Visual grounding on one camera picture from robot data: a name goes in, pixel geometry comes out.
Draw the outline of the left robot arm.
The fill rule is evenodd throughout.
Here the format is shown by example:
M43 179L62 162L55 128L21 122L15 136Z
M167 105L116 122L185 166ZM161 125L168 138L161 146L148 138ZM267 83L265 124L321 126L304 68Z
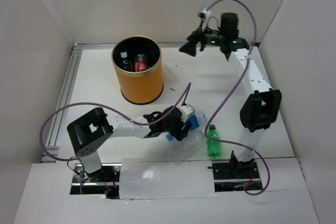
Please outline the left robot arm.
M195 109L187 104L171 106L163 112L146 114L136 120L140 125L130 122L122 116L116 116L108 122L103 108L97 107L87 112L67 126L75 156L79 158L85 170L85 176L91 182L99 181L106 170L103 168L98 149L111 137L154 138L168 133L178 141L187 137L192 123L187 120Z

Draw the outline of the large clear crushed bottle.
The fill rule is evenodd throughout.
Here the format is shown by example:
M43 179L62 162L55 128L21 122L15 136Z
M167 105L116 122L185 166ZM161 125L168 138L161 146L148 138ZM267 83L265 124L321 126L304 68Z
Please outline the large clear crushed bottle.
M206 137L202 130L193 130L183 140L175 138L170 140L169 158L173 162L186 161L194 155L206 143Z

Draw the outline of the clear bottle white cap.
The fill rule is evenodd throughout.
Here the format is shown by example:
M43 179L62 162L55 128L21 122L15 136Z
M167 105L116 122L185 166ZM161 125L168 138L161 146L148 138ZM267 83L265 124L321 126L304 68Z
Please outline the clear bottle white cap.
M121 69L127 72L132 72L132 62L128 57L128 53L126 51L120 52L121 57Z

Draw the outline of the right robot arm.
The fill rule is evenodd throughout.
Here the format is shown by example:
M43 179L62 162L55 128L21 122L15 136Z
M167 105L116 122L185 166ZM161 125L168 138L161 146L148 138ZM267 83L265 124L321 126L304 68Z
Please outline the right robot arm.
M199 27L189 35L187 43L179 51L194 57L197 45L201 46L200 50L204 50L206 46L218 46L240 75L240 82L246 91L247 100L239 113L244 127L239 142L246 149L238 156L231 154L229 160L230 174L240 178L253 166L254 149L261 136L276 121L282 95L262 76L250 55L249 44L239 37L237 14L223 13L221 25L216 30L208 26L211 11L201 10L198 16L201 19Z

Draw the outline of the clear bottle red cap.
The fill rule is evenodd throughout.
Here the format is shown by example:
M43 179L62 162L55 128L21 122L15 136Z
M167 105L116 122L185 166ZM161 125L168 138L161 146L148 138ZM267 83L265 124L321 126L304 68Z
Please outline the clear bottle red cap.
M134 72L146 71L148 60L146 54L136 54L134 56Z

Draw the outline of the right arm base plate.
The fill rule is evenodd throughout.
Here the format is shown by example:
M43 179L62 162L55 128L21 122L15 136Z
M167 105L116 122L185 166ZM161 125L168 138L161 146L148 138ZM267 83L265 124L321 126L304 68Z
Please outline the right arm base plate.
M258 166L256 163L246 171L234 174L229 167L229 162L212 162L207 169L213 172L215 192L258 191L263 189Z

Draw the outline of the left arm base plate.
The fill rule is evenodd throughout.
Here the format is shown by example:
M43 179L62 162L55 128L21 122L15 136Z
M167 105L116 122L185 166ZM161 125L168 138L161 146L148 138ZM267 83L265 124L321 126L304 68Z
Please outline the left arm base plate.
M71 195L102 195L106 199L119 199L119 181L121 163L102 164L103 172L97 178L82 174L82 165L72 168Z

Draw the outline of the clear bottle blue label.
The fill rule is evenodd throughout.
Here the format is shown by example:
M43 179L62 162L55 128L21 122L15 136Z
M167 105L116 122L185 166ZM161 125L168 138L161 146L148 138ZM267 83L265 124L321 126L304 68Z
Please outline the clear bottle blue label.
M175 109L167 117L165 117L162 120L163 132L168 133L170 135L170 139L174 138L173 137L173 130L175 130L177 128L181 128L186 123L191 123L192 124L192 127L189 130L189 132L197 129L201 125L200 120L196 117L195 114L190 116L187 119L187 121L185 121L185 122L182 120L181 116L182 116L182 114L181 114L180 110Z

